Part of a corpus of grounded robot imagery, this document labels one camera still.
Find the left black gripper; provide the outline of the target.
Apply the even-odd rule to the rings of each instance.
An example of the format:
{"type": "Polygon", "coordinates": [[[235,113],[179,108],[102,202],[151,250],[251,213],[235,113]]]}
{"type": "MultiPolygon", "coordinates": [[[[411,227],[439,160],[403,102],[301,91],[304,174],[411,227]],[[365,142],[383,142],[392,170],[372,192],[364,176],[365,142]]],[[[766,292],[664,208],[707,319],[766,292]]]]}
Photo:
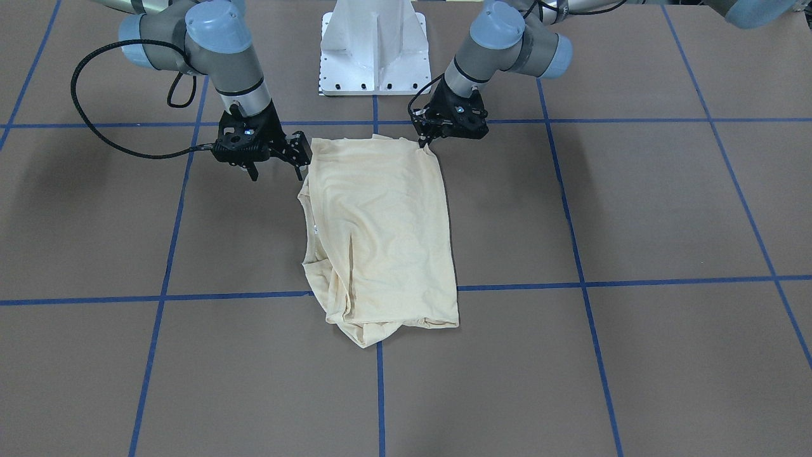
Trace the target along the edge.
{"type": "Polygon", "coordinates": [[[438,81],[434,95],[423,108],[413,108],[417,98],[409,102],[409,116],[419,136],[419,147],[429,147],[438,138],[479,140],[487,136],[489,127],[481,93],[475,89],[469,98],[456,95],[444,81],[438,81]]]}

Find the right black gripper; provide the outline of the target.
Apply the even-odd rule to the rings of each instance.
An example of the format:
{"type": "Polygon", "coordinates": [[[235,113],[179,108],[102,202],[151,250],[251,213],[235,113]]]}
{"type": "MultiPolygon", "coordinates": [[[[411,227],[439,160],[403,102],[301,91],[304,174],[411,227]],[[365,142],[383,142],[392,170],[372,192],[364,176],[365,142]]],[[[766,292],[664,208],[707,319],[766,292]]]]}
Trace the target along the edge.
{"type": "Polygon", "coordinates": [[[255,162],[287,157],[295,168],[297,179],[303,182],[312,159],[312,148],[305,133],[294,132],[286,136],[273,102],[253,116],[245,116],[240,108],[233,102],[221,115],[219,136],[212,149],[214,158],[219,162],[246,166],[250,179],[257,182],[259,171],[255,162]]]}

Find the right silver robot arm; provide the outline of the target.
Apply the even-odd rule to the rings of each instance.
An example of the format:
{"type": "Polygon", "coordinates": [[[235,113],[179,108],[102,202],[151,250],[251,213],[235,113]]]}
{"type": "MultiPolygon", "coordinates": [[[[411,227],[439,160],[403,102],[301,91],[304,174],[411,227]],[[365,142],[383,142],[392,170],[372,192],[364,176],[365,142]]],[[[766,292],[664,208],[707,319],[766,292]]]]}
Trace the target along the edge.
{"type": "Polygon", "coordinates": [[[209,150],[218,162],[240,167],[258,179],[256,163],[284,160],[297,171],[310,165],[311,148],[304,133],[282,130],[265,75],[246,24],[242,1],[105,1],[125,12],[119,40],[94,50],[79,62],[70,79],[78,101],[81,70],[94,57],[121,48],[140,67],[174,70],[179,76],[209,76],[224,104],[219,136],[191,147],[209,150]]]}

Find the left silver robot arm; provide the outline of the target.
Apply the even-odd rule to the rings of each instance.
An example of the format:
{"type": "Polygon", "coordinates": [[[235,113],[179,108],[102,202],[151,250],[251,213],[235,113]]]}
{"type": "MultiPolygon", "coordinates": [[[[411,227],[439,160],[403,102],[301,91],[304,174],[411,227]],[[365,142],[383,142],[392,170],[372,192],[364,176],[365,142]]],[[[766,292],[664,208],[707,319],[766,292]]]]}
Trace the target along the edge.
{"type": "MultiPolygon", "coordinates": [[[[489,133],[482,90],[498,72],[533,76],[536,82],[565,74],[573,57],[571,40],[549,26],[570,17],[599,17],[627,4],[659,6],[667,16],[667,4],[706,6],[723,20],[742,30],[762,28],[789,11],[806,8],[810,19],[810,1],[483,1],[449,66],[427,82],[408,102],[407,115],[419,147],[427,147],[439,138],[479,140],[489,133]],[[434,92],[424,106],[415,101],[429,88],[434,92]]],[[[701,95],[693,70],[685,64],[710,123],[713,122],[810,122],[806,117],[719,117],[710,114],[701,95]]],[[[542,119],[497,119],[497,123],[690,123],[699,118],[559,118],[552,119],[542,101],[542,119]]]]}

